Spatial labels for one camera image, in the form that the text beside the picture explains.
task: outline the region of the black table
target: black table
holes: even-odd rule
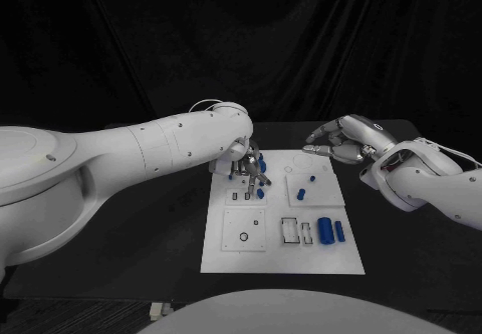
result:
[[[301,149],[321,123],[255,123],[252,139],[261,150]],[[399,141],[420,135],[405,120],[378,124]],[[192,303],[246,289],[304,289],[399,310],[482,310],[482,232],[430,205],[409,213],[394,207],[357,179],[368,162],[332,161],[366,275],[199,273],[212,176],[203,164],[116,193],[70,242],[18,266],[4,297]]]

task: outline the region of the black backdrop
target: black backdrop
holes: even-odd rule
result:
[[[241,103],[254,122],[404,118],[482,160],[480,6],[5,1],[0,125],[93,131],[216,98]]]

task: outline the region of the robotic hand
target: robotic hand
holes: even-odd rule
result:
[[[271,184],[246,110],[210,107],[78,134],[0,127],[0,281],[4,266],[63,246],[127,187],[206,162],[215,174],[248,175],[251,192],[255,179]]]
[[[323,124],[306,143],[326,134],[333,146],[307,145],[304,153],[345,164],[359,164],[370,157],[375,162],[360,171],[360,180],[395,207],[409,212],[428,202],[450,219],[482,230],[482,164],[470,156],[424,138],[398,143],[382,127],[357,115]],[[463,172],[440,149],[472,160],[476,169]]]

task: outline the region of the floor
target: floor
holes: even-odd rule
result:
[[[151,322],[150,303],[119,301],[62,301],[0,299],[1,334],[134,334]],[[184,305],[173,305],[179,310]],[[457,334],[482,333],[482,313],[414,313]]]

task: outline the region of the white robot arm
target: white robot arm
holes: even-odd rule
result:
[[[246,110],[232,102],[212,108],[78,134],[0,127],[0,281],[4,266],[53,252],[140,182],[209,161],[212,173],[271,184]]]
[[[450,219],[482,230],[482,164],[472,157],[424,138],[398,143],[381,126],[357,115],[326,123],[306,142],[324,134],[333,147],[307,145],[303,152],[346,164],[370,157],[375,162],[360,171],[360,180],[395,207],[409,212],[428,202]],[[463,172],[440,149],[472,160],[476,168]]]

